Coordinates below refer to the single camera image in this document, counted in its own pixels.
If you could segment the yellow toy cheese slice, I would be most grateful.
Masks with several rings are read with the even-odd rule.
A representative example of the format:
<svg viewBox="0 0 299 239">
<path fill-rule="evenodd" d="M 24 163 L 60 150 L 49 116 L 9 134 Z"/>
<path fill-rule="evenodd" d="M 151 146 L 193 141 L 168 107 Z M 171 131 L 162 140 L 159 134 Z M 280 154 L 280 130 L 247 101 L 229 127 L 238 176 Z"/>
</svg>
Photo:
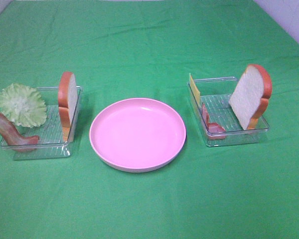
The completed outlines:
<svg viewBox="0 0 299 239">
<path fill-rule="evenodd" d="M 197 103 L 197 106 L 199 108 L 201 108 L 201 101 L 200 101 L 200 91 L 199 89 L 197 88 L 195 82 L 194 82 L 194 79 L 192 77 L 192 75 L 189 73 L 189 86 L 190 86 L 190 89 L 193 93 L 193 96 L 194 96 L 194 99 Z"/>
</svg>

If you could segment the toy bacon strip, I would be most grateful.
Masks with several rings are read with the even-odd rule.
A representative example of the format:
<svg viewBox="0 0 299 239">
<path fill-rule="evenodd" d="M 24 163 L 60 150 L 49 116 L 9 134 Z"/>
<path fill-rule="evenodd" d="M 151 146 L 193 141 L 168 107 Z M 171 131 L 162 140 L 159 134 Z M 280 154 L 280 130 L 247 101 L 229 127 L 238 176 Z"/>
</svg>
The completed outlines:
<svg viewBox="0 0 299 239">
<path fill-rule="evenodd" d="M 215 133 L 224 133 L 225 129 L 221 125 L 217 124 L 216 122 L 209 121 L 209 113 L 204 103 L 202 103 L 201 114 L 204 123 L 206 125 L 208 139 L 209 140 L 225 139 L 226 138 L 225 135 L 215 135 Z"/>
<path fill-rule="evenodd" d="M 0 135 L 10 146 L 16 145 L 36 145 L 39 142 L 39 136 L 25 137 L 21 135 L 14 124 L 10 122 L 2 113 L 0 113 Z"/>
</svg>

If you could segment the toy bread slice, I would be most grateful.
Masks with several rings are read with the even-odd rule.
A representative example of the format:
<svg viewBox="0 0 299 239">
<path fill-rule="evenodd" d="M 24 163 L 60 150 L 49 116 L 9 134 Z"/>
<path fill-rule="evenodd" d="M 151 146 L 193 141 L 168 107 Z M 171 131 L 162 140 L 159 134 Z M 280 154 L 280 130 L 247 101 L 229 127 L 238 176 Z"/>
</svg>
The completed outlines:
<svg viewBox="0 0 299 239">
<path fill-rule="evenodd" d="M 256 128 L 258 119 L 268 107 L 272 88 L 271 77 L 263 66 L 247 66 L 229 100 L 243 130 Z"/>
<path fill-rule="evenodd" d="M 58 87 L 58 109 L 64 141 L 67 141 L 69 137 L 77 99 L 75 75 L 72 72 L 65 71 L 61 76 Z"/>
</svg>

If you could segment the green toy lettuce leaf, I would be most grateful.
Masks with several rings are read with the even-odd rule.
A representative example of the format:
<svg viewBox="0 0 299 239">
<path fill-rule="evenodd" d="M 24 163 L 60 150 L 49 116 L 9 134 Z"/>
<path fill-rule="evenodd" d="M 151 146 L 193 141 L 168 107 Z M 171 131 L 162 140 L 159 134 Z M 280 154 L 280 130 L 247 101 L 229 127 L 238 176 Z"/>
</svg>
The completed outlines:
<svg viewBox="0 0 299 239">
<path fill-rule="evenodd" d="M 47 119 L 47 107 L 41 93 L 23 84 L 12 83 L 2 89 L 0 109 L 17 126 L 39 127 Z"/>
</svg>

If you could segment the pink round plate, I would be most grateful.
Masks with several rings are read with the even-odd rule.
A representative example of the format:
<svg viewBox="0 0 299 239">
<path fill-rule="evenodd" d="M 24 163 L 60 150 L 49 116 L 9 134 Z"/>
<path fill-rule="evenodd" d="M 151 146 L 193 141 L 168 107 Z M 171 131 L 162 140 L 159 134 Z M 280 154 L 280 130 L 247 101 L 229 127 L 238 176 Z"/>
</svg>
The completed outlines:
<svg viewBox="0 0 299 239">
<path fill-rule="evenodd" d="M 186 140 L 186 127 L 169 105 L 131 98 L 103 109 L 90 126 L 89 140 L 107 165 L 125 172 L 149 172 L 177 157 Z"/>
</svg>

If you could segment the right clear plastic tray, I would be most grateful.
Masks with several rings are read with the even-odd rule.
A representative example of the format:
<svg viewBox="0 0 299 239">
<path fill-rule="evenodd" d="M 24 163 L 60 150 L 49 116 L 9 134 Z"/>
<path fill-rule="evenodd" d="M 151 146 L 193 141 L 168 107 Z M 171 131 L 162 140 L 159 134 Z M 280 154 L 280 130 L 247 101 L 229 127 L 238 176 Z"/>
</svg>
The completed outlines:
<svg viewBox="0 0 299 239">
<path fill-rule="evenodd" d="M 200 91 L 201 108 L 197 106 L 188 81 L 191 104 L 206 146 L 242 145 L 267 140 L 269 125 L 263 116 L 259 118 L 255 129 L 243 130 L 229 105 L 231 94 L 238 83 L 236 77 L 194 79 L 194 82 Z M 202 103 L 207 107 L 209 121 L 216 122 L 225 129 L 224 133 L 215 133 L 215 135 L 225 135 L 225 139 L 208 139 L 206 125 L 201 114 Z"/>
</svg>

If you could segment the clear plastic tray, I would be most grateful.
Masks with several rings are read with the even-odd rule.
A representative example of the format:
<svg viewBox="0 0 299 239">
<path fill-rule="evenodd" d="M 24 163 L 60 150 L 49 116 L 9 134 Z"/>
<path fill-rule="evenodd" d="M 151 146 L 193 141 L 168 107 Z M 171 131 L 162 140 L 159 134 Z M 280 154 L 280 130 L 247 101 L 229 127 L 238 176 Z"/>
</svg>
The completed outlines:
<svg viewBox="0 0 299 239">
<path fill-rule="evenodd" d="M 25 137 L 39 136 L 38 144 L 8 145 L 4 139 L 1 139 L 1 149 L 9 151 L 13 160 L 69 157 L 76 146 L 75 129 L 83 95 L 82 87 L 77 86 L 76 89 L 78 99 L 75 103 L 74 117 L 66 140 L 63 139 L 62 124 L 59 116 L 58 87 L 38 87 L 37 90 L 40 92 L 47 107 L 46 122 L 40 127 L 16 127 L 18 132 Z"/>
<path fill-rule="evenodd" d="M 191 104 L 206 146 L 242 145 L 267 140 L 269 125 L 263 116 L 259 118 L 255 129 L 243 130 L 229 105 L 231 94 L 238 83 L 236 77 L 194 79 L 194 82 L 200 91 L 201 108 L 197 106 L 188 81 Z M 209 121 L 216 122 L 225 129 L 224 133 L 215 133 L 215 135 L 225 135 L 225 139 L 208 139 L 206 125 L 201 114 L 202 103 L 207 107 Z"/>
</svg>

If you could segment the green tablecloth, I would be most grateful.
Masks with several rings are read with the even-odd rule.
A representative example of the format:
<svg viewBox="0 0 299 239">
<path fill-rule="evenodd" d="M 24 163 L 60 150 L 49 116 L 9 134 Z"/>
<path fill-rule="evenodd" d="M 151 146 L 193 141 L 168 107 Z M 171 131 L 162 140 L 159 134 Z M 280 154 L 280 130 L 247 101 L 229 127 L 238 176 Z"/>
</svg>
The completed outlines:
<svg viewBox="0 0 299 239">
<path fill-rule="evenodd" d="M 188 76 L 273 82 L 257 144 L 207 147 Z M 0 91 L 83 88 L 68 158 L 14 161 L 0 148 L 0 239 L 299 239 L 299 45 L 251 0 L 14 1 L 0 15 Z M 169 165 L 133 174 L 104 164 L 93 118 L 126 98 L 163 101 L 187 139 Z"/>
</svg>

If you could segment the left clear plastic tray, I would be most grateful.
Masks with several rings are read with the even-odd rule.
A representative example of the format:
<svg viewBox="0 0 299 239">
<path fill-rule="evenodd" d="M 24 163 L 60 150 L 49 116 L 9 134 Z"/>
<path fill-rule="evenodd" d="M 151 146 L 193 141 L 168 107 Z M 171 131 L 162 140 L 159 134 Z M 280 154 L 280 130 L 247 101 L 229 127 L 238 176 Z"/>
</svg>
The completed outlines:
<svg viewBox="0 0 299 239">
<path fill-rule="evenodd" d="M 39 136 L 38 144 L 8 145 L 4 139 L 1 139 L 1 149 L 9 151 L 13 160 L 69 157 L 76 146 L 75 129 L 83 95 L 82 87 L 77 86 L 76 89 L 78 99 L 75 103 L 74 117 L 66 140 L 63 139 L 62 124 L 59 116 L 58 87 L 38 87 L 37 90 L 40 92 L 47 107 L 46 122 L 40 127 L 16 127 L 18 132 L 25 137 Z"/>
</svg>

